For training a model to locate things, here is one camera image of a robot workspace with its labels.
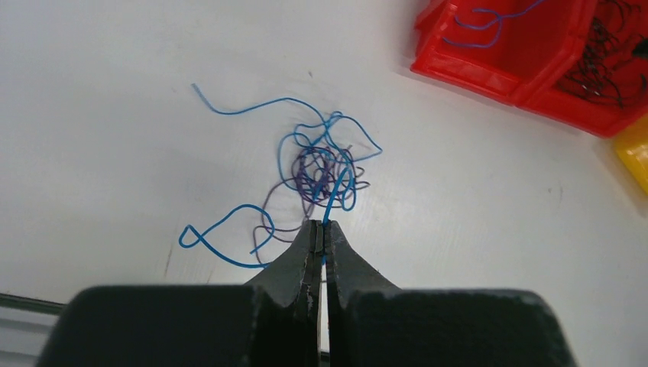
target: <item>purple wire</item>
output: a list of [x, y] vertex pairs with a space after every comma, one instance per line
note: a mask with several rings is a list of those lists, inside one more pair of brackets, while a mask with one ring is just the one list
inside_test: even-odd
[[[307, 147], [302, 149], [290, 165], [290, 177], [276, 183], [272, 188], [270, 188], [261, 208], [263, 210], [267, 209], [267, 204], [277, 188], [292, 183], [295, 185], [296, 191], [301, 198], [303, 210], [302, 223], [309, 220], [313, 215], [315, 206], [326, 208], [326, 204], [331, 198], [335, 182], [338, 180], [340, 174], [342, 174], [344, 168], [347, 167], [347, 164], [342, 163], [341, 160], [342, 155], [345, 154], [348, 157], [348, 161], [351, 162], [351, 170], [353, 172], [353, 177], [355, 177], [355, 188], [349, 190], [347, 196], [344, 197], [343, 193], [349, 185], [349, 179], [342, 180], [340, 188], [337, 190], [333, 198], [334, 204], [332, 208], [342, 207], [342, 201], [353, 197], [356, 195], [357, 191], [366, 189], [371, 185], [367, 181], [358, 180], [363, 174], [365, 174], [365, 169], [355, 166], [350, 149], [351, 146], [342, 149], [338, 154], [329, 147]], [[298, 232], [301, 229], [301, 225], [291, 229], [280, 229], [275, 227], [275, 233], [272, 234], [272, 227], [266, 223], [265, 217], [261, 215], [261, 224], [252, 230], [252, 238], [255, 248], [258, 246], [258, 229], [263, 229], [267, 234], [271, 234], [272, 238], [277, 241], [291, 243], [294, 236], [291, 239], [284, 239], [277, 234]], [[255, 252], [255, 255], [259, 264], [262, 264], [263, 262], [259, 257], [259, 253]]]

